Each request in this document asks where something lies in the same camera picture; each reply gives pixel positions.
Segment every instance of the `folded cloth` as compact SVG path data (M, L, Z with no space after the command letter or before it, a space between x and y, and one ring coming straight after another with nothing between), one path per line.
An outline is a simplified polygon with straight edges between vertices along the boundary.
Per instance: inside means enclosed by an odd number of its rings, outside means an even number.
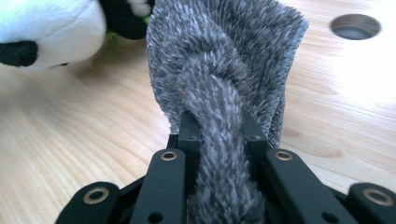
M157 0L148 26L155 98L179 132L190 110L201 127L192 223L263 223L264 197L249 178L245 110L278 147L285 82L307 22L275 0Z

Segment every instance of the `round metal grommet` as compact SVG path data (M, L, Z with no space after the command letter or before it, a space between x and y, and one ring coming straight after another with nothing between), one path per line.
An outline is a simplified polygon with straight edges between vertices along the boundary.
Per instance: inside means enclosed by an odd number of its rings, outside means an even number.
M101 203L108 197L108 189L105 187L97 187L88 191L83 198L86 204L97 204Z
M279 160L282 161L291 161L293 159L293 156L291 156L289 152L285 152L285 151L276 152L275 157L277 157Z
M163 160L163 161L173 161L173 160L175 160L177 158L177 154L175 153L175 152L173 152L173 151L167 151L167 152L164 152L162 155L161 155L161 159Z
M394 201L387 193L382 192L379 189L364 189L363 195L373 203L377 203L383 206L393 206Z

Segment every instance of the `wood grain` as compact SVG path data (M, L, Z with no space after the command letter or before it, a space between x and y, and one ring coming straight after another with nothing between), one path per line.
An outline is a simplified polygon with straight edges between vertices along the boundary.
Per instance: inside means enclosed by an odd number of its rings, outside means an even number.
M396 16L391 1L291 1L310 27L287 83L281 146L326 185L396 191ZM350 41L331 20L377 18ZM0 223L53 223L95 181L124 187L164 148L169 124L149 85L146 42L107 43L92 59L44 73L0 66Z

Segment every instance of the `gray towel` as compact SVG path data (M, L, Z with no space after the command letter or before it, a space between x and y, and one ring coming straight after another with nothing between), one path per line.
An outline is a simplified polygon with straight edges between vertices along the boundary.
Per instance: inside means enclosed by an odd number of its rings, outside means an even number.
M178 133L189 109L203 144L193 223L263 223L240 133L246 110L270 145L281 135L284 89L307 22L274 0L157 0L148 27L154 95Z

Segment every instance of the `stuffed animal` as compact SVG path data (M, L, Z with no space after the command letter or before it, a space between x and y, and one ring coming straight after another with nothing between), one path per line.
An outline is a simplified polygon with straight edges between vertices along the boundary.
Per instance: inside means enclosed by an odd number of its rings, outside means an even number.
M106 31L144 38L154 0L0 0L0 63L47 70L90 58Z

